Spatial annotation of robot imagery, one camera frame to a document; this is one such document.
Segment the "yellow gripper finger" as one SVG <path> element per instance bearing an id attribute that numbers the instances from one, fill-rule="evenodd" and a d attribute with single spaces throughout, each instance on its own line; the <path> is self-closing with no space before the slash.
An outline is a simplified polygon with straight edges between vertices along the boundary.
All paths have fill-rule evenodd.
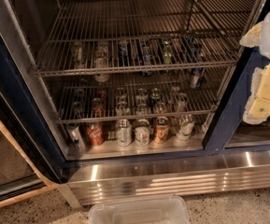
<path id="1" fill-rule="evenodd" d="M 256 67 L 251 80 L 251 95 L 245 106 L 243 121 L 256 125 L 270 117 L 270 64 Z"/>
<path id="2" fill-rule="evenodd" d="M 260 35 L 263 27 L 262 22 L 258 22 L 251 27 L 245 35 L 239 41 L 239 44 L 243 47 L 254 48 L 260 46 Z"/>

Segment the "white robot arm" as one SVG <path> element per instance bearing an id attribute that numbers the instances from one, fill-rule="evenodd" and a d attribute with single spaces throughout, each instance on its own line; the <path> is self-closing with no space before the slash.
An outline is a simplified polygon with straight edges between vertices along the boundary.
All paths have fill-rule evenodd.
<path id="1" fill-rule="evenodd" d="M 270 11 L 240 39 L 243 47 L 258 47 L 260 54 L 270 60 Z M 257 125 L 270 117 L 270 63 L 265 68 L 256 67 L 251 80 L 251 95 L 243 114 L 243 121 Z"/>

